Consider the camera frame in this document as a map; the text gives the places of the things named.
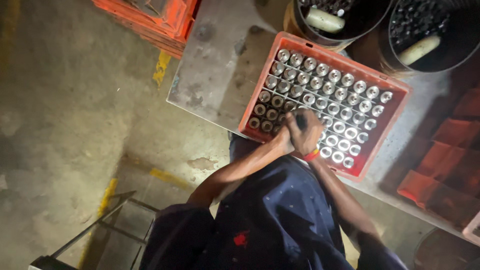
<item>black container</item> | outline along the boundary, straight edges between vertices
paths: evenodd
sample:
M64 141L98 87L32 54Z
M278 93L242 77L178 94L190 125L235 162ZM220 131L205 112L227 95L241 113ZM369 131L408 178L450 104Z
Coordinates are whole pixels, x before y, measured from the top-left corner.
M337 34L324 32L320 35L305 22L299 0L293 1L295 21L305 37L321 46L339 47L348 45L355 39L374 29L386 16L392 0L356 0L348 14L345 14L345 27Z
M480 1L478 0L436 0L450 12L450 22L442 35L440 45L410 66L398 59L392 47L390 26L393 5L380 24L378 46L386 64L396 72L434 73L457 67L466 61L480 45Z

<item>shirt sleeve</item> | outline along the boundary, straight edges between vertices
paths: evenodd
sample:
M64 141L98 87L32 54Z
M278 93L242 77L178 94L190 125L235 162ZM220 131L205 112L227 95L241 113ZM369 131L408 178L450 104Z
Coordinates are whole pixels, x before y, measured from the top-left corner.
M157 213L140 263L141 270L188 269L212 235L208 208L176 204Z

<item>concrete floor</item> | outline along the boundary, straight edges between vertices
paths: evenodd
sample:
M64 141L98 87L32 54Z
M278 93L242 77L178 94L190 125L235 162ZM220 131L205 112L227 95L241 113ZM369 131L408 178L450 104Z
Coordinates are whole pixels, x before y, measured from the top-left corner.
M112 177L119 179L117 193L135 189L138 200L163 208L184 202L228 163L224 129L165 102L178 61L158 89L152 80L158 50L90 1L23 0L13 44L0 81L3 269L25 269L90 224ZM189 186L151 176L152 167ZM352 192L386 245L411 265L417 242L433 227ZM126 208L122 215L119 226L143 237L151 215ZM86 242L60 259L76 266ZM133 258L124 254L137 247L111 237L101 258L86 261L128 269ZM348 248L348 258L355 256Z

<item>black bucket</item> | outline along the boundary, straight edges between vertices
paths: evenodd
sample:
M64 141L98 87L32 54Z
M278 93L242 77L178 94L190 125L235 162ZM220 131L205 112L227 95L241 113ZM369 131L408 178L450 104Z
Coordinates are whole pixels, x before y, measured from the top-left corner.
M309 40L325 47L346 47L355 39L374 29L386 16L392 0L356 0L345 18L345 27L337 34L319 34L305 22L306 8L299 0L293 0L295 21L302 34Z

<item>hand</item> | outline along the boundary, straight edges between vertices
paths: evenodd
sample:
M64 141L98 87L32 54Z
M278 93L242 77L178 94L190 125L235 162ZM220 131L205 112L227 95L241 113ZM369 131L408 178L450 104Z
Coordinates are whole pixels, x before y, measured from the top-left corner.
M311 110L296 110L295 114L302 115L305 118L306 128L304 130L299 129L292 112L287 112L287 127L290 130L295 150L306 156L317 149L317 142L324 130L324 125L320 123Z

